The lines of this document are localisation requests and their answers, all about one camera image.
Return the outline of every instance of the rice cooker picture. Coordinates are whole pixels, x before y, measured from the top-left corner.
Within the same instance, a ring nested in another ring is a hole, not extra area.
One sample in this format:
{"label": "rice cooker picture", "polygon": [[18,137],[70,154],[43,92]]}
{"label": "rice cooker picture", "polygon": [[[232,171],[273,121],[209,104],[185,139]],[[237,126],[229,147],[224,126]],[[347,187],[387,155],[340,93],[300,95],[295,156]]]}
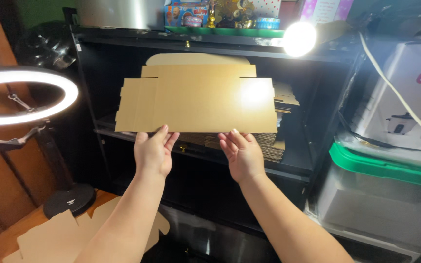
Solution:
{"label": "rice cooker picture", "polygon": [[392,115],[386,119],[389,121],[387,125],[387,133],[406,134],[413,129],[417,122],[410,116],[408,112],[404,115]]}

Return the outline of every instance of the wooden door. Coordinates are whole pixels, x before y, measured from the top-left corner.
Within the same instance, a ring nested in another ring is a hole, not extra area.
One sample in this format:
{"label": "wooden door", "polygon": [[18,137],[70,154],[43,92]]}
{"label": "wooden door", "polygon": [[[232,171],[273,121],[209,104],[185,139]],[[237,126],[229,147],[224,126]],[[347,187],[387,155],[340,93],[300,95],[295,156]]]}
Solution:
{"label": "wooden door", "polygon": [[[0,66],[16,64],[0,24]],[[8,99],[9,89],[28,105],[35,106],[25,83],[0,84],[0,113],[21,110]],[[21,138],[32,126],[30,123],[0,126],[0,140]],[[42,205],[55,187],[55,177],[35,139],[20,150],[0,152],[0,232]]]}

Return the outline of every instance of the hand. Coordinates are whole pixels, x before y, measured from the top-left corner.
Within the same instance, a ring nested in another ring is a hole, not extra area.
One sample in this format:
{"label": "hand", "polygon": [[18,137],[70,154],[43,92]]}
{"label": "hand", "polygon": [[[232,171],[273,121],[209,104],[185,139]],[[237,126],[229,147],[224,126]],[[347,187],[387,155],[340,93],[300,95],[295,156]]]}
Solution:
{"label": "hand", "polygon": [[138,132],[134,144],[136,174],[144,171],[166,177],[172,169],[171,152],[179,133],[168,133],[163,125],[152,138],[145,132]]}
{"label": "hand", "polygon": [[231,176],[237,183],[266,174],[261,147],[252,134],[240,134],[233,129],[230,133],[219,133],[219,139]]}

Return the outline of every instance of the green tray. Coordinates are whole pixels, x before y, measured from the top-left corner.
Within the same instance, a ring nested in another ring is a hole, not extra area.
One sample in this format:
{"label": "green tray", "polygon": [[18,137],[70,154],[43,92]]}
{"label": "green tray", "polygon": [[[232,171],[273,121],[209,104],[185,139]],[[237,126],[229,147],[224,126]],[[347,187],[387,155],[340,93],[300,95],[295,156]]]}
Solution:
{"label": "green tray", "polygon": [[332,161],[347,171],[421,185],[421,167],[376,159],[337,143],[332,145],[329,153]]}
{"label": "green tray", "polygon": [[165,26],[170,32],[183,34],[200,35],[227,35],[244,36],[260,38],[283,38],[285,31],[270,29],[236,29],[236,28],[193,28],[193,27],[169,27]]}

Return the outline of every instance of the black round base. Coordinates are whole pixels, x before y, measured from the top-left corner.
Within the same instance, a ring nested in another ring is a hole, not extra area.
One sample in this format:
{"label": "black round base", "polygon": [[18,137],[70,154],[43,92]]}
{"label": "black round base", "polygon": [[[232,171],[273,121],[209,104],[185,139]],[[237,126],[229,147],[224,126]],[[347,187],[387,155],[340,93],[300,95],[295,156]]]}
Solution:
{"label": "black round base", "polygon": [[71,210],[73,216],[85,212],[96,198],[95,189],[89,184],[77,183],[69,191],[57,191],[43,205],[43,213],[51,219],[66,210]]}

